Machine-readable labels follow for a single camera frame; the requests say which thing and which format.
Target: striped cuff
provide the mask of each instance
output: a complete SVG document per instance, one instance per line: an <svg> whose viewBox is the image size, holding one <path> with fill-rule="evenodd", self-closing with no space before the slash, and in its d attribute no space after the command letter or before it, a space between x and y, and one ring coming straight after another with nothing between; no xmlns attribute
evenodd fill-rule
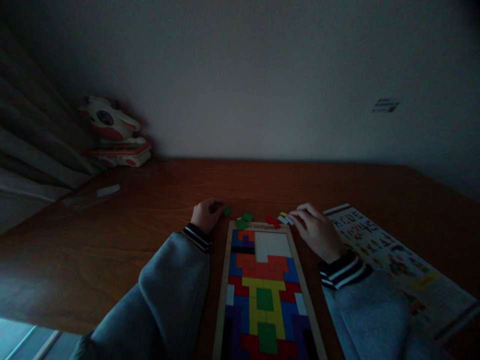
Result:
<svg viewBox="0 0 480 360"><path fill-rule="evenodd" d="M370 265L365 264L357 253L351 250L331 264L319 263L318 268L323 286L333 290L358 283L373 272Z"/></svg>
<svg viewBox="0 0 480 360"><path fill-rule="evenodd" d="M212 241L204 234L202 230L193 225L191 222L181 232L204 253L210 252Z"/></svg>

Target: yellow label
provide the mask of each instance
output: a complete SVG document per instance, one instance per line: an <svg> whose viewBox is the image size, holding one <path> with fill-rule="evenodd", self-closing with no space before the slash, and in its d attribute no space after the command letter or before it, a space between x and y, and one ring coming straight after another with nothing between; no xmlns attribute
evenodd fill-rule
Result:
<svg viewBox="0 0 480 360"><path fill-rule="evenodd" d="M421 279L418 279L417 281L415 281L413 284L411 284L411 287L416 292L421 292L438 279L440 279L440 274L437 272L432 272L422 277Z"/></svg>

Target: green puzzle piece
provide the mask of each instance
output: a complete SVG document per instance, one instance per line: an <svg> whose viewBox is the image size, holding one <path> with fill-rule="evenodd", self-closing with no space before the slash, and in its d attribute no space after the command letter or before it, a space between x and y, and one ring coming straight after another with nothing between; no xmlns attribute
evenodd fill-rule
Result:
<svg viewBox="0 0 480 360"><path fill-rule="evenodd" d="M249 227L249 225L243 219L235 221L235 224L238 230L243 230Z"/></svg>
<svg viewBox="0 0 480 360"><path fill-rule="evenodd" d="M244 213L243 216L241 217L243 220L246 222L251 222L254 219L253 215L250 215L248 212Z"/></svg>
<svg viewBox="0 0 480 360"><path fill-rule="evenodd" d="M232 208L227 204L226 209L223 211L223 216L230 215L232 213Z"/></svg>
<svg viewBox="0 0 480 360"><path fill-rule="evenodd" d="M258 344L261 353L275 355L279 353L275 325L264 322L258 323Z"/></svg>
<svg viewBox="0 0 480 360"><path fill-rule="evenodd" d="M272 297L272 290L256 288L256 308L258 310L273 311L274 299Z"/></svg>

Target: gray sweatshirt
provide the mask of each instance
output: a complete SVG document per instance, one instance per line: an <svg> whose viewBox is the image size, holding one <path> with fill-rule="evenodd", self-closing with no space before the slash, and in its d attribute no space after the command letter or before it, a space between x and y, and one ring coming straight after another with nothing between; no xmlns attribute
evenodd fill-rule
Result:
<svg viewBox="0 0 480 360"><path fill-rule="evenodd" d="M193 224L173 233L138 283L82 337L72 359L191 359L209 283L210 247ZM372 271L353 252L319 267L346 359L444 358L435 343L411 328L409 305L387 274Z"/></svg>

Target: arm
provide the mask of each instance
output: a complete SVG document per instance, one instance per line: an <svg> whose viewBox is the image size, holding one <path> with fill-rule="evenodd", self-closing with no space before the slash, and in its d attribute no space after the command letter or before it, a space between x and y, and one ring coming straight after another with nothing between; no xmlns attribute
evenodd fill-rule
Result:
<svg viewBox="0 0 480 360"><path fill-rule="evenodd" d="M198 204L188 226L167 239L72 359L189 359L209 282L206 234L224 209L214 199Z"/></svg>
<svg viewBox="0 0 480 360"><path fill-rule="evenodd" d="M412 330L410 307L388 274L373 271L347 251L328 218L309 203L289 217L324 260L318 266L323 292L347 359L442 357L435 343Z"/></svg>

